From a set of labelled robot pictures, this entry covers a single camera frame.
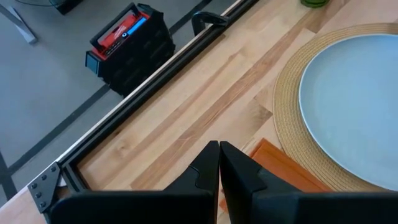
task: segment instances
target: red and black case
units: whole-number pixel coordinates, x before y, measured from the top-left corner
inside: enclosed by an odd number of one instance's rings
[[[163,13],[148,5],[136,6],[134,3],[96,34],[90,43],[93,48],[86,52],[86,67],[123,96],[155,72],[175,50]]]

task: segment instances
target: wooden table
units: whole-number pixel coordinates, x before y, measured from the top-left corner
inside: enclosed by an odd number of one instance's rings
[[[93,190],[163,189],[209,140],[246,153],[260,138],[281,148],[272,91],[294,52],[319,34],[397,19],[396,0],[331,0],[321,9],[260,0],[86,157],[80,171]],[[229,222],[221,209],[218,220]],[[44,223],[27,188],[0,209],[0,223]]]

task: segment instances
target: light blue plate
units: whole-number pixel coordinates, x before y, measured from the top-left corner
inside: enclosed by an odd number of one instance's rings
[[[307,65],[300,110],[314,140],[359,178],[398,190],[398,36],[337,42]]]

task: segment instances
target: green cup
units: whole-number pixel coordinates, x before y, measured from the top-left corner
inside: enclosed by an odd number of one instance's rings
[[[304,6],[318,8],[328,4],[329,0],[301,0]]]

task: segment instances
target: gray floor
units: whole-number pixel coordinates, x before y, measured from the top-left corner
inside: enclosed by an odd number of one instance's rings
[[[0,152],[8,167],[18,167],[16,164],[30,149],[41,147],[33,159],[12,172],[17,190],[122,100],[115,92],[106,91],[55,139],[38,146],[40,140],[103,88],[104,83],[84,66],[85,51],[91,48],[88,40],[130,2],[84,0],[62,16],[52,7],[0,0],[5,6],[14,6],[39,38],[34,46],[27,44],[17,29],[0,15]],[[165,12],[169,27],[199,2],[141,0]],[[213,0],[205,9],[221,13],[232,2],[234,0]],[[192,27],[187,23],[174,35],[174,42],[179,49],[191,38]],[[5,201],[0,188],[0,205]]]

